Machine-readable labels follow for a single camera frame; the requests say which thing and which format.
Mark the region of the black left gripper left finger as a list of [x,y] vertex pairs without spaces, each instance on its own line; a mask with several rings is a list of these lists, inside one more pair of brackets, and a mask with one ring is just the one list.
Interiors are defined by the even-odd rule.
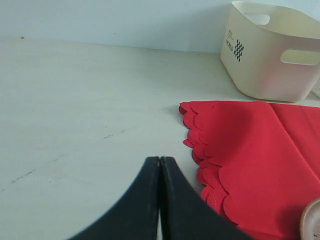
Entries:
[[147,157],[123,196],[72,240],[156,240],[160,158]]

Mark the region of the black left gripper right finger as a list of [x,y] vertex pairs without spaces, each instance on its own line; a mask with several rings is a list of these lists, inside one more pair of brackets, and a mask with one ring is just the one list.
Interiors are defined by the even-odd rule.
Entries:
[[201,199],[173,157],[160,158],[158,196],[164,240],[251,239]]

